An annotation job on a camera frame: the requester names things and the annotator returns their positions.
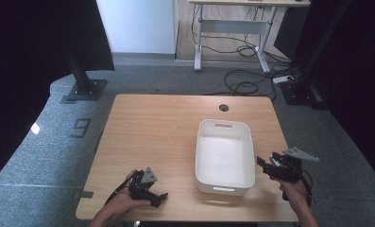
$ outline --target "hand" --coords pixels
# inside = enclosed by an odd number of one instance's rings
[[[275,181],[281,184],[280,189],[286,193],[290,207],[294,212],[299,211],[299,209],[303,207],[308,207],[309,209],[307,203],[307,189],[302,181],[298,181],[297,183],[288,183],[279,179],[275,179]]]
[[[131,175],[135,171],[136,169],[131,171],[127,175],[126,179],[131,177]],[[132,199],[128,192],[128,185],[129,183],[126,184],[125,188],[118,192],[112,200],[110,200],[100,211],[96,213],[93,221],[89,225],[90,227],[107,226],[110,219],[112,219],[115,216],[123,215],[130,209],[137,206],[150,205],[150,201],[135,201],[134,199]]]
[[[317,222],[307,203],[307,189],[302,181],[288,183],[278,179],[281,191],[285,192],[291,209],[296,213],[301,227],[317,227]]]

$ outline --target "white storage bin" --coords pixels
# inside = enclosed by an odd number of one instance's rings
[[[255,160],[249,127],[235,121],[202,121],[196,140],[198,189],[243,196],[254,183]]]

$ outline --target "white desk frame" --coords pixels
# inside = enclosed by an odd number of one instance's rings
[[[224,21],[224,20],[204,20],[202,17],[204,5],[214,5],[214,4],[225,4],[225,5],[247,5],[249,6],[263,6],[268,7],[272,5],[272,10],[266,21]],[[267,38],[269,37],[270,28],[273,25],[273,19],[275,18],[276,10],[278,6],[285,7],[308,7],[310,5],[308,0],[303,0],[301,2],[297,1],[267,1],[262,0],[257,1],[200,1],[200,0],[191,0],[190,3],[199,5],[198,12],[198,33],[197,33],[197,44],[196,44],[196,56],[194,68],[197,72],[201,70],[201,34],[202,32],[211,32],[211,33],[233,33],[233,34],[258,34],[262,35],[261,42],[259,46],[255,48],[257,51],[258,59],[261,63],[261,66],[266,74],[270,73],[269,66],[266,62],[264,55],[264,47],[266,45]]]

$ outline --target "black stand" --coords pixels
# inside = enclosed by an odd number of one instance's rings
[[[336,9],[331,24],[326,29],[319,44],[316,46],[308,64],[302,70],[302,76],[297,83],[280,83],[281,91],[287,105],[311,105],[314,109],[327,109],[325,91],[321,84],[315,84],[316,67],[319,57],[323,54],[326,45],[346,12],[351,0],[342,0]]]
[[[70,51],[66,51],[67,63],[76,78],[68,96],[64,96],[61,104],[73,104],[78,100],[97,101],[104,90],[107,81],[105,79],[89,79],[87,73],[80,69],[77,61]]]

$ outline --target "table top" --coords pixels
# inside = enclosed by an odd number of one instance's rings
[[[264,7],[309,7],[309,0],[189,0],[199,5],[264,6]]]
[[[229,106],[222,112],[219,106]],[[158,178],[152,193],[169,196],[159,208],[138,207],[124,220],[297,221],[277,182],[255,165],[255,184],[242,197],[204,193],[196,186],[196,139],[205,119],[239,121],[250,128],[254,154],[267,159],[287,148],[267,97],[119,95],[102,134],[77,217],[92,219],[134,168]]]

